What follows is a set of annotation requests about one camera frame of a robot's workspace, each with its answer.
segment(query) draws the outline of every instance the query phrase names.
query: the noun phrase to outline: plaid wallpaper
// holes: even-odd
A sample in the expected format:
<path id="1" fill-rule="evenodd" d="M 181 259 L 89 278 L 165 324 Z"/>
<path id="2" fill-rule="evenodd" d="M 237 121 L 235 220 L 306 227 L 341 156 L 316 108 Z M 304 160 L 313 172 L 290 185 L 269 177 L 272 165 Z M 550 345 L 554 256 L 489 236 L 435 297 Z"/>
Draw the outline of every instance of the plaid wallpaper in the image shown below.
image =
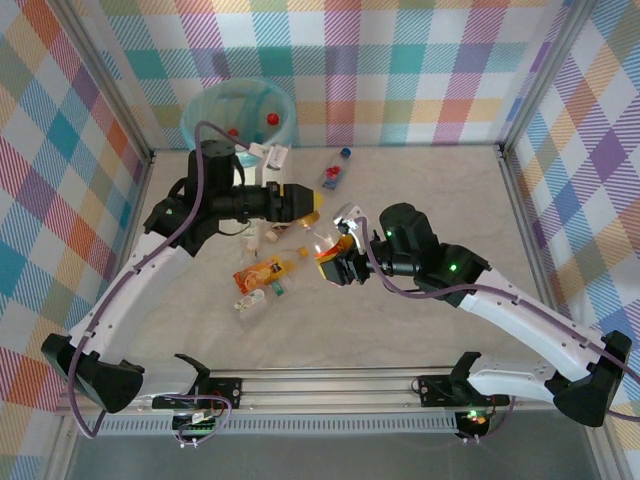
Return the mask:
<path id="1" fill-rule="evenodd" d="M 0 12 L 0 479 L 31 479 L 63 388 L 40 345 L 106 287 L 143 164 L 45 1 Z"/>
<path id="2" fill-rule="evenodd" d="M 600 0 L 517 146 L 563 313 L 634 343 L 640 369 L 640 2 Z M 617 410 L 640 415 L 625 377 Z M 615 421 L 640 478 L 640 430 Z"/>
<path id="3" fill-rule="evenodd" d="M 185 148 L 184 105 L 242 76 L 294 97 L 300 146 L 494 142 L 571 0 L 74 3 L 149 142 Z"/>

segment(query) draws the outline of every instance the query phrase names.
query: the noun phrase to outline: red ball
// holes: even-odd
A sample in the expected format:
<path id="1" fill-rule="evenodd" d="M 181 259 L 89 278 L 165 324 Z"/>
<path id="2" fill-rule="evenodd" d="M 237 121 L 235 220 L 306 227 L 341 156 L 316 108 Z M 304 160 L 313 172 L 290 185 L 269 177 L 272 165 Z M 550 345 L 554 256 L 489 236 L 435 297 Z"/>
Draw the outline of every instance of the red ball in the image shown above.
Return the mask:
<path id="1" fill-rule="evenodd" d="M 267 115 L 267 123 L 269 125 L 277 125 L 278 123 L 280 123 L 280 117 L 277 113 L 270 113 L 269 115 Z"/>

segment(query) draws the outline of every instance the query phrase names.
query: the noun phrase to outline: white table surface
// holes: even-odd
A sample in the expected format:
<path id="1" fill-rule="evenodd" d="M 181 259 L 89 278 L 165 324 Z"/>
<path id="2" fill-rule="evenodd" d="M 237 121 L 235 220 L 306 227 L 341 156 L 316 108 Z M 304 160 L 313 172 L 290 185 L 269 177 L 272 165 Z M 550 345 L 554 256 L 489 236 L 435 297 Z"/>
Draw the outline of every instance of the white table surface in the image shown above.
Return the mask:
<path id="1" fill-rule="evenodd" d="M 315 186 L 335 148 L 292 152 L 295 180 Z M 163 152 L 155 166 L 140 224 L 186 175 L 186 152 Z M 513 283 L 536 295 L 502 176 L 490 147 L 354 148 L 350 169 L 323 211 L 353 201 L 370 222 L 387 206 L 408 202 L 425 212 L 440 241 L 464 245 Z M 225 222 L 226 231 L 237 229 Z M 301 230 L 275 249 L 302 245 Z M 250 327 L 232 309 L 241 297 L 238 237 L 212 237 L 141 326 L 136 356 L 186 353 L 212 369 L 453 365 L 465 351 L 505 359 L 534 353 L 489 322 L 435 300 L 404 299 L 373 277 L 337 288 L 312 261 L 291 277 L 295 288 Z M 394 279 L 406 288 L 408 279 Z"/>

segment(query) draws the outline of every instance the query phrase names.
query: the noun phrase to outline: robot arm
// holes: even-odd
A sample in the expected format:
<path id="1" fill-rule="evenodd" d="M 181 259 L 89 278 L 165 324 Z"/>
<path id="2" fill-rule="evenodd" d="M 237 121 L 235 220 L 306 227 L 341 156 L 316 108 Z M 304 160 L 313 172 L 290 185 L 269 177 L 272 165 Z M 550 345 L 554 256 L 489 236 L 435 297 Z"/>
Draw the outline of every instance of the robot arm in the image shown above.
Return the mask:
<path id="1" fill-rule="evenodd" d="M 162 297 L 171 281 L 184 272 L 204 242 L 217 233 L 220 220 L 241 223 L 251 218 L 272 222 L 291 222 L 319 207 L 320 197 L 297 184 L 279 185 L 260 180 L 258 185 L 234 186 L 234 168 L 244 172 L 235 149 L 226 143 L 207 140 L 202 143 L 204 158 L 204 195 L 194 221 L 151 262 L 136 265 L 162 245 L 185 222 L 195 201 L 197 164 L 195 152 L 189 156 L 187 177 L 180 179 L 166 199 L 158 203 L 145 222 L 128 262 L 122 268 L 94 308 L 69 332 L 52 334 L 42 352 L 67 380 L 71 358 L 80 341 L 88 337 L 77 366 L 76 388 L 109 413 L 115 413 L 142 396 L 193 394 L 209 378 L 209 370 L 194 359 L 177 354 L 166 360 L 137 359 L 128 353 L 131 339 L 150 310 Z M 265 168 L 279 169 L 286 149 L 257 148 Z M 125 287 L 107 303 L 99 323 L 87 333 L 94 313 L 125 275 L 131 275 Z"/>
<path id="2" fill-rule="evenodd" d="M 327 280 L 364 283 L 376 270 L 369 250 L 384 276 L 413 277 L 425 292 L 414 294 L 416 298 L 433 298 L 430 294 L 448 289 L 450 293 L 437 298 L 490 321 L 540 354 L 537 362 L 515 363 L 466 352 L 450 375 L 461 402 L 496 394 L 523 396 L 554 403 L 584 425 L 602 425 L 623 372 L 596 350 L 626 363 L 628 337 L 618 331 L 601 337 L 572 323 L 520 291 L 475 253 L 440 243 L 427 217 L 409 204 L 393 205 L 380 215 L 386 240 L 374 232 L 368 242 L 362 217 L 353 204 L 334 217 L 338 229 L 354 242 L 320 265 Z"/>

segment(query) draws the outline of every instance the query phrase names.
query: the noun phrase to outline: blue trash bin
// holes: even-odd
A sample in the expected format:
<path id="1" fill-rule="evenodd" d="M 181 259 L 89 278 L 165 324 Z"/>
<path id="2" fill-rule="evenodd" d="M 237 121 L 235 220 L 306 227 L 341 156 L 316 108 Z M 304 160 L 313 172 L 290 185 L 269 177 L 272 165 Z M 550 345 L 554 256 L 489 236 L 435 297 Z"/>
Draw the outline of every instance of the blue trash bin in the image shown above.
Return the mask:
<path id="1" fill-rule="evenodd" d="M 269 125 L 267 116 L 275 113 L 277 125 Z M 226 131 L 235 129 L 244 142 L 290 146 L 296 125 L 296 110 L 291 97 L 270 80 L 234 78 L 209 87 L 193 97 L 182 112 L 180 130 L 189 150 L 195 148 L 194 129 L 200 120 L 215 123 Z M 223 138 L 210 128 L 200 132 L 202 140 Z M 239 153 L 244 167 L 253 167 L 258 159 Z"/>

